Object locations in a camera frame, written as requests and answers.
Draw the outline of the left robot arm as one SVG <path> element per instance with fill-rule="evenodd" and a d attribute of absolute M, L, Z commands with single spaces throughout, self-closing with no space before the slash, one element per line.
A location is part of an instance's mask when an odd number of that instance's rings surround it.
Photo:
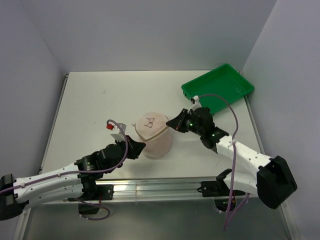
<path fill-rule="evenodd" d="M 97 180 L 122 167 L 126 159 L 137 159 L 145 147 L 126 135 L 58 170 L 20 178 L 6 174 L 0 178 L 0 219 L 15 218 L 24 210 L 56 200 L 91 200 L 98 193 Z"/>

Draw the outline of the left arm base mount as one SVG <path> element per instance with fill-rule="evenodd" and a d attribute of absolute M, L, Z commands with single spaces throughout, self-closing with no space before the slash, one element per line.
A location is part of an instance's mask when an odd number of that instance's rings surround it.
<path fill-rule="evenodd" d="M 91 198 L 80 197 L 79 199 L 91 203 L 92 205 L 78 202 L 78 213 L 82 216 L 96 215 L 100 210 L 99 206 L 102 201 L 110 201 L 113 199 L 114 185 L 113 184 L 98 184 L 96 191 Z"/>

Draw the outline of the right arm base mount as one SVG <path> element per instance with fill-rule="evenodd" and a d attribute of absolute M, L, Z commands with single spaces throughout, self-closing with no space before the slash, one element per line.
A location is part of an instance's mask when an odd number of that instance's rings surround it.
<path fill-rule="evenodd" d="M 214 204 L 219 212 L 226 212 L 230 205 L 230 211 L 236 208 L 236 191 L 232 191 L 231 203 L 229 204 L 230 189 L 223 182 L 218 181 L 202 181 L 200 187 L 197 188 L 197 192 L 201 193 L 204 198 L 207 197 L 226 197 L 224 199 L 215 199 Z"/>

